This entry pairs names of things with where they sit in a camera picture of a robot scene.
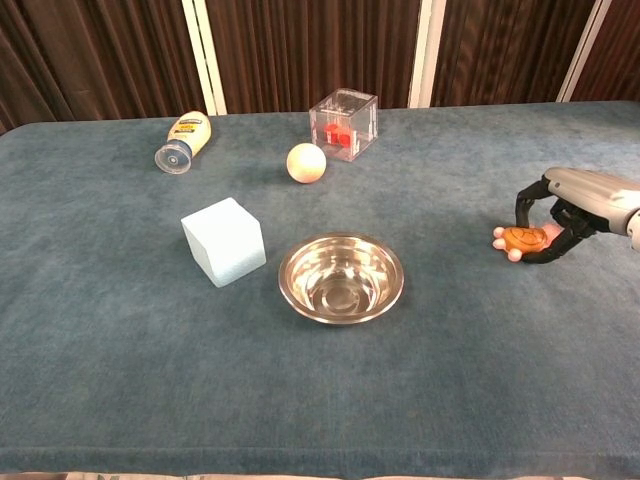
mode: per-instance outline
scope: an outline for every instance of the mayonnaise bottle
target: mayonnaise bottle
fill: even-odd
[[[191,168],[191,161],[211,138],[211,122],[205,114],[185,113],[171,126],[167,143],[155,155],[156,165],[167,173],[180,174]]]

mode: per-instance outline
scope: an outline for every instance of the bowl rim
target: bowl rim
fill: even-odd
[[[301,303],[292,293],[291,289],[287,286],[287,279],[285,276],[285,272],[287,270],[287,266],[291,263],[293,258],[300,253],[303,248],[308,247],[310,244],[315,243],[319,240],[326,238],[356,238],[358,240],[364,241],[371,245],[375,245],[378,249],[380,249],[387,257],[389,257],[389,263],[393,265],[396,271],[397,281],[393,284],[393,289],[391,290],[389,296],[380,304],[376,305],[373,309],[363,312],[363,313],[352,313],[346,315],[336,315],[336,314],[319,314],[315,310],[310,309],[303,303]],[[363,323],[373,318],[379,317],[386,311],[388,311],[400,298],[402,291],[404,290],[404,268],[402,263],[400,263],[400,259],[396,255],[396,253],[384,242],[381,242],[371,235],[367,235],[359,232],[348,232],[348,231],[334,231],[327,233],[320,233],[313,236],[310,236],[300,242],[294,244],[285,254],[282,261],[280,262],[280,267],[278,268],[278,285],[280,287],[280,292],[284,296],[285,300],[295,311],[308,317],[312,320],[316,320],[320,323],[326,323],[331,325],[352,325],[356,323]]]

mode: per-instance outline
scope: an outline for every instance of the foam block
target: foam block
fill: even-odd
[[[231,197],[181,222],[193,258],[216,287],[236,281],[267,261],[260,222]]]

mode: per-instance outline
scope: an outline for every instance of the robotic hand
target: robotic hand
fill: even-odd
[[[640,183],[589,170],[550,168],[518,193],[516,226],[528,229],[535,201],[552,195],[558,200],[551,215],[562,228],[543,248],[518,255],[523,262],[552,262],[596,232],[631,237],[631,247],[640,252]],[[500,236],[504,229],[496,230]]]

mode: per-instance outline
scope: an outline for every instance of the brown curtain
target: brown curtain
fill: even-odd
[[[640,101],[640,1],[613,0],[572,101]]]
[[[230,113],[304,111],[339,87],[406,107],[420,0],[207,0]]]
[[[433,106],[556,100],[594,0],[447,0]]]
[[[2,0],[0,129],[204,110],[180,0]]]

